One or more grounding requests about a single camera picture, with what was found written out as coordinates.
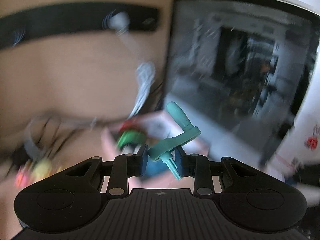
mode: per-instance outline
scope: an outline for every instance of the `red flower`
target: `red flower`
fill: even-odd
[[[305,146],[308,147],[311,151],[314,151],[318,146],[318,138],[311,136],[305,142]]]

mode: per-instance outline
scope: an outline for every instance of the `teal toy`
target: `teal toy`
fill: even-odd
[[[198,127],[191,124],[186,114],[175,102],[170,102],[167,104],[167,112],[182,128],[183,133],[178,135],[177,137],[166,138],[162,141],[159,141],[149,149],[148,154],[153,162],[162,160],[165,164],[167,164],[168,168],[173,173],[175,178],[181,179],[177,170],[177,165],[173,160],[171,152],[178,145],[183,146],[193,139],[197,138],[201,134],[201,131]]]

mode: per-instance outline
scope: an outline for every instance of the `white cable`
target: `white cable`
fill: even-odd
[[[156,70],[152,62],[142,63],[137,68],[136,77],[139,90],[136,97],[135,105],[129,115],[129,118],[137,115],[144,105],[145,101],[147,100],[155,74]]]
[[[129,115],[129,118],[138,114],[150,93],[151,85],[156,74],[155,66],[152,62],[144,62],[140,54],[140,49],[135,40],[131,37],[128,32],[130,19],[127,13],[120,12],[115,16],[109,15],[103,20],[105,27],[106,22],[110,29],[116,30],[116,34],[122,41],[122,43],[133,53],[136,54],[139,61],[142,62],[137,70],[136,77],[138,83],[138,94],[136,97],[135,105]]]

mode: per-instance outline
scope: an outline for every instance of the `black circle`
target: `black circle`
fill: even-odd
[[[273,210],[283,205],[284,197],[275,190],[261,188],[249,192],[247,201],[255,208]]]
[[[70,206],[75,196],[65,189],[49,189],[37,198],[40,207],[48,210],[59,210]]]

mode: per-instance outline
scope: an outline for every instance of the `colorful toy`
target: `colorful toy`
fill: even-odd
[[[54,169],[51,161],[48,159],[42,159],[37,163],[28,161],[24,166],[19,168],[15,185],[17,188],[25,188],[62,170],[62,166]]]
[[[122,154],[136,153],[147,140],[147,135],[130,119],[124,122],[120,134],[117,147],[122,151]]]

